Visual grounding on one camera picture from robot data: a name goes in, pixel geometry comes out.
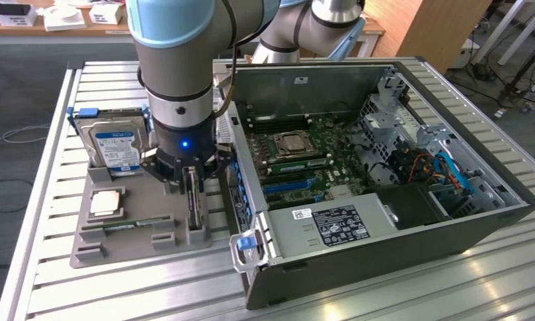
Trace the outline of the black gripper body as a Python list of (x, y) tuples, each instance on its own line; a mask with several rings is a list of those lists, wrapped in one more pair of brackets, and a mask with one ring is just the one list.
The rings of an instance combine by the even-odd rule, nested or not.
[(169, 165), (204, 163), (216, 152), (214, 121), (208, 117), (194, 126), (178, 128), (153, 119), (157, 157)]

